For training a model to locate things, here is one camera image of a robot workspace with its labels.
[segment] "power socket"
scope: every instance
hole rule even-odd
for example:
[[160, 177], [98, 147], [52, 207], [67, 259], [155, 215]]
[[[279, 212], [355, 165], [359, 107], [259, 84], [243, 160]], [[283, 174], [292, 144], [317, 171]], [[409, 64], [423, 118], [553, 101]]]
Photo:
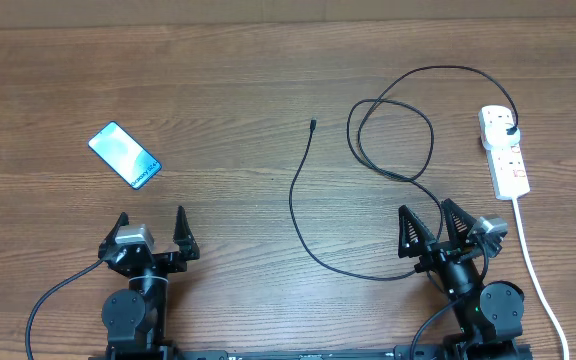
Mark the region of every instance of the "power socket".
[[519, 129], [512, 135], [506, 131], [514, 125], [510, 109], [485, 106], [479, 112], [479, 123], [497, 199], [512, 200], [528, 193], [530, 185], [519, 147]]
[[514, 134], [508, 135], [508, 129], [514, 125], [512, 112], [507, 107], [488, 105], [479, 111], [481, 142], [486, 150], [519, 144], [521, 138], [519, 129]]

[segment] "wall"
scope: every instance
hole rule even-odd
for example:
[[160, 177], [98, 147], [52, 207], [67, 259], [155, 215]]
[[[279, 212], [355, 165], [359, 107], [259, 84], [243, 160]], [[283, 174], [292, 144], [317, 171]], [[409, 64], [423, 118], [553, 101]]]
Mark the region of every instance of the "wall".
[[0, 29], [576, 16], [576, 0], [0, 0]]

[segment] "wood grain surface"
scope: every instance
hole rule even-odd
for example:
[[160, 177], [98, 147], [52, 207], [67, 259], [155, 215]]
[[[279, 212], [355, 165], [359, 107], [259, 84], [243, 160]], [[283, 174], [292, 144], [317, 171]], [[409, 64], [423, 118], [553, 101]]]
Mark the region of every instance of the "wood grain surface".
[[[432, 202], [358, 164], [345, 120], [358, 100], [432, 64], [495, 76], [515, 99], [532, 192], [521, 199], [532, 259], [576, 358], [576, 18], [204, 25], [0, 31], [0, 359], [24, 359], [35, 301], [96, 260], [120, 212], [171, 244], [186, 208], [201, 248], [171, 276], [168, 336], [183, 349], [388, 348], [408, 344], [445, 304], [423, 275], [375, 283], [334, 274], [301, 248], [288, 189], [319, 117], [295, 189], [306, 241], [324, 261], [370, 275], [409, 271], [397, 259], [397, 208], [438, 225]], [[528, 277], [511, 205], [494, 198], [477, 112], [504, 104], [463, 71], [419, 73], [390, 98], [433, 121], [435, 152], [420, 182], [511, 231], [491, 263], [527, 294], [522, 343], [537, 359], [560, 344]], [[132, 190], [88, 147], [115, 120], [163, 164]], [[353, 119], [356, 126], [358, 118]], [[413, 174], [425, 123], [382, 106], [365, 129], [378, 164]], [[33, 327], [37, 359], [87, 359], [106, 345], [103, 301], [127, 282], [99, 268], [65, 287]], [[452, 315], [422, 342], [458, 331]]]

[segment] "black charging cable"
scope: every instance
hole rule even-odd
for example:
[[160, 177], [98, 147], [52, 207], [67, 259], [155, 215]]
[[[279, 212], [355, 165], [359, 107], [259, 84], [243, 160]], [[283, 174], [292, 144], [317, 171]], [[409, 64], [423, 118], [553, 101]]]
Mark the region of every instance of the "black charging cable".
[[35, 304], [35, 307], [33, 307], [32, 311], [30, 312], [30, 316], [28, 317], [28, 323], [26, 323], [25, 339], [26, 339], [26, 356], [28, 356], [28, 360], [34, 360], [34, 357], [32, 356], [32, 348], [30, 347], [30, 329], [32, 328], [32, 322], [35, 320], [35, 315], [37, 315], [37, 311], [39, 311], [39, 307], [44, 303], [44, 301], [46, 301], [46, 299], [48, 299], [48, 297], [50, 297], [50, 295], [56, 293], [57, 290], [61, 289], [62, 287], [70, 284], [71, 282], [93, 271], [97, 266], [101, 265], [102, 262], [104, 261], [98, 260], [97, 262], [88, 266], [82, 271], [76, 273], [75, 275], [55, 285], [52, 289], [48, 290], [45, 294], [43, 294], [41, 298], [39, 298], [39, 300]]
[[[361, 163], [362, 165], [368, 167], [369, 169], [372, 169], [374, 171], [376, 171], [377, 173], [395, 180], [395, 181], [400, 181], [400, 182], [409, 182], [413, 185], [415, 185], [416, 187], [418, 187], [419, 189], [421, 189], [424, 193], [426, 193], [426, 195], [428, 195], [428, 197], [430, 197], [432, 199], [432, 201], [437, 205], [437, 209], [439, 210], [439, 228], [437, 229], [437, 239], [439, 239], [441, 237], [441, 231], [443, 229], [443, 214], [442, 214], [442, 210], [441, 210], [441, 202], [439, 201], [439, 199], [437, 199], [437, 197], [430, 191], [428, 190], [426, 187], [424, 187], [423, 185], [421, 185], [420, 183], [418, 183], [416, 180], [424, 173], [424, 171], [426, 171], [426, 168], [428, 167], [428, 164], [430, 163], [430, 159], [432, 157], [432, 151], [434, 148], [434, 143], [435, 143], [435, 133], [432, 127], [432, 123], [430, 122], [430, 119], [428, 119], [428, 117], [421, 112], [419, 109], [415, 108], [412, 105], [400, 102], [400, 101], [395, 101], [395, 100], [389, 100], [389, 99], [384, 99], [384, 96], [395, 86], [397, 85], [401, 80], [403, 80], [404, 78], [406, 78], [407, 76], [414, 74], [416, 72], [419, 71], [424, 71], [424, 70], [431, 70], [431, 69], [459, 69], [459, 70], [465, 70], [465, 71], [470, 71], [470, 72], [474, 72], [477, 73], [483, 77], [485, 77], [486, 79], [490, 80], [493, 84], [495, 84], [499, 90], [501, 90], [501, 92], [504, 94], [504, 96], [506, 97], [506, 99], [508, 99], [508, 102], [510, 103], [510, 106], [513, 109], [514, 112], [514, 117], [515, 117], [515, 123], [514, 126], [512, 126], [511, 128], [508, 129], [508, 134], [514, 134], [517, 131], [517, 126], [519, 125], [519, 113], [517, 112], [517, 107], [515, 106], [514, 101], [512, 100], [512, 98], [510, 97], [510, 94], [508, 94], [508, 92], [506, 91], [506, 89], [504, 89], [503, 86], [501, 86], [501, 84], [495, 80], [492, 76], [486, 74], [485, 72], [475, 69], [475, 68], [471, 68], [468, 66], [461, 66], [461, 65], [433, 65], [433, 66], [424, 66], [424, 67], [420, 67], [414, 70], [411, 70], [407, 73], [405, 73], [404, 75], [400, 76], [399, 78], [397, 78], [395, 81], [393, 81], [377, 98], [375, 99], [364, 99], [361, 100], [359, 102], [357, 102], [352, 109], [350, 110], [350, 113], [348, 114], [348, 121], [346, 122], [346, 140], [348, 141], [348, 148], [350, 149], [350, 152], [353, 154], [353, 156], [355, 157], [355, 159], [357, 159], [357, 161], [359, 161], [359, 163]], [[357, 148], [359, 149], [359, 153], [355, 150], [354, 146], [352, 145], [352, 140], [350, 137], [350, 121], [352, 119], [352, 115], [354, 113], [354, 111], [357, 109], [357, 107], [361, 104], [365, 104], [365, 103], [371, 103], [372, 105], [370, 106], [370, 108], [368, 109], [368, 111], [366, 112], [366, 114], [364, 115], [360, 125], [359, 125], [359, 129], [357, 130]], [[396, 105], [396, 106], [401, 106], [404, 107], [406, 109], [409, 109], [413, 112], [415, 112], [417, 115], [419, 115], [422, 119], [424, 119], [424, 121], [426, 122], [426, 124], [428, 124], [428, 129], [430, 130], [430, 147], [428, 149], [428, 156], [426, 157], [426, 161], [424, 163], [424, 165], [422, 166], [421, 170], [419, 170], [419, 172], [417, 172], [415, 175], [413, 176], [405, 176], [402, 174], [398, 174], [389, 170], [385, 170], [383, 168], [380, 168], [379, 166], [377, 166], [371, 159], [370, 157], [368, 157], [368, 155], [366, 154], [363, 145], [361, 143], [361, 132], [366, 124], [366, 122], [368, 121], [368, 119], [370, 118], [370, 116], [373, 114], [373, 112], [377, 109], [377, 107], [379, 107], [381, 104], [386, 103], [386, 104], [391, 104], [391, 105]], [[308, 145], [306, 146], [306, 151], [304, 153], [304, 157], [301, 160], [301, 163], [299, 164], [299, 168], [297, 169], [297, 173], [295, 174], [295, 177], [292, 180], [292, 183], [290, 184], [290, 193], [289, 193], [289, 197], [288, 197], [288, 205], [290, 208], [290, 216], [292, 217], [292, 222], [293, 225], [295, 226], [295, 231], [297, 232], [297, 236], [299, 237], [299, 240], [301, 241], [302, 246], [304, 247], [304, 249], [306, 250], [306, 252], [308, 253], [308, 255], [310, 255], [310, 257], [315, 260], [319, 265], [325, 267], [326, 269], [332, 270], [336, 273], [339, 274], [343, 274], [343, 275], [348, 275], [348, 276], [353, 276], [356, 278], [360, 278], [360, 279], [366, 279], [366, 280], [375, 280], [375, 281], [392, 281], [392, 280], [399, 280], [399, 279], [403, 279], [406, 277], [409, 277], [411, 275], [413, 275], [415, 272], [409, 272], [406, 274], [402, 274], [399, 276], [394, 276], [394, 277], [387, 277], [387, 278], [381, 278], [381, 277], [374, 277], [374, 276], [365, 276], [365, 275], [359, 275], [359, 274], [354, 274], [351, 272], [347, 272], [347, 271], [343, 271], [343, 270], [339, 270], [336, 269], [330, 265], [327, 265], [326, 263], [322, 262], [321, 260], [319, 260], [308, 248], [308, 246], [306, 245], [303, 236], [301, 235], [301, 231], [299, 231], [299, 226], [297, 225], [297, 221], [295, 220], [295, 214], [293, 211], [293, 204], [292, 204], [292, 193], [293, 193], [293, 189], [295, 187], [295, 182], [297, 181], [297, 178], [299, 177], [299, 173], [301, 172], [301, 169], [303, 168], [303, 165], [306, 161], [306, 157], [308, 156], [308, 151], [310, 150], [310, 143], [312, 141], [312, 136], [313, 136], [313, 132], [315, 131], [315, 128], [317, 126], [317, 121], [316, 119], [312, 119], [310, 122], [310, 136], [308, 137]], [[485, 261], [485, 268], [487, 270], [487, 254], [485, 253], [485, 249], [484, 251], [484, 260]], [[441, 292], [443, 292], [443, 290], [441, 289], [441, 287], [434, 281], [434, 279], [432, 279], [432, 277], [430, 276], [430, 273], [427, 274], [428, 278], [431, 280], [431, 282], [435, 285], [435, 287], [437, 287], [437, 289]]]

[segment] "white power cable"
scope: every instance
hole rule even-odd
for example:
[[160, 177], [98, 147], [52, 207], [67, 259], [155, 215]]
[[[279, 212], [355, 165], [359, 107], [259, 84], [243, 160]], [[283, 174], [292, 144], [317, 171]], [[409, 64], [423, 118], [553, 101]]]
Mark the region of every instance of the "white power cable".
[[521, 214], [519, 213], [519, 203], [516, 197], [512, 198], [512, 208], [515, 211], [517, 232], [519, 233], [519, 243], [521, 244], [521, 251], [524, 254], [524, 260], [526, 261], [526, 267], [528, 268], [528, 273], [530, 274], [532, 283], [535, 285], [535, 290], [537, 290], [537, 296], [539, 296], [541, 304], [544, 306], [544, 309], [546, 309], [546, 312], [548, 313], [550, 320], [555, 326], [555, 329], [557, 329], [557, 334], [559, 334], [559, 339], [561, 339], [561, 347], [563, 348], [564, 360], [569, 360], [570, 353], [568, 351], [568, 340], [566, 340], [564, 329], [561, 328], [561, 325], [559, 325], [559, 321], [557, 320], [555, 313], [550, 308], [550, 305], [548, 305], [548, 301], [546, 301], [546, 297], [544, 296], [544, 293], [541, 290], [541, 285], [539, 285], [539, 280], [537, 280], [535, 269], [532, 267], [532, 261], [530, 261], [530, 255], [528, 254], [528, 245], [526, 245], [526, 237], [524, 235], [524, 226], [521, 222]]

